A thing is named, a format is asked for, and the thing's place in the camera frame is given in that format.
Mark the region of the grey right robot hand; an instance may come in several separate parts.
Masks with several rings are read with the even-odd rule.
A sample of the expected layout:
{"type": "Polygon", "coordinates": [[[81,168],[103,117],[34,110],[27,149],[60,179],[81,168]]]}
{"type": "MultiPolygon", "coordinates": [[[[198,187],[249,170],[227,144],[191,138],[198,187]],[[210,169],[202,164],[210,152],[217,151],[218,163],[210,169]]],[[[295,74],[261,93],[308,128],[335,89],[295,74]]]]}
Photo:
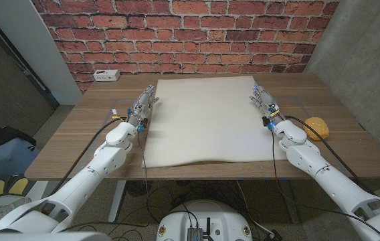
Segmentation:
{"type": "Polygon", "coordinates": [[[253,94],[250,100],[258,107],[262,114],[262,122],[265,127],[273,131],[276,125],[286,118],[280,113],[279,106],[274,98],[263,86],[257,83],[253,86],[253,94]]]}

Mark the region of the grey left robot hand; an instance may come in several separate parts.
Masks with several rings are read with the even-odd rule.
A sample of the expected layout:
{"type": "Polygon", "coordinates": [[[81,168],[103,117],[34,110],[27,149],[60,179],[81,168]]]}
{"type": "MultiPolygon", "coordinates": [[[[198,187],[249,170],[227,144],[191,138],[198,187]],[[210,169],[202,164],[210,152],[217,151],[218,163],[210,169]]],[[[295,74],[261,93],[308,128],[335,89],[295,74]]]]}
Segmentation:
{"type": "Polygon", "coordinates": [[[148,116],[158,100],[159,97],[155,97],[155,87],[149,85],[135,100],[133,107],[128,109],[127,122],[136,127],[138,132],[142,132],[147,128],[148,116]]]}

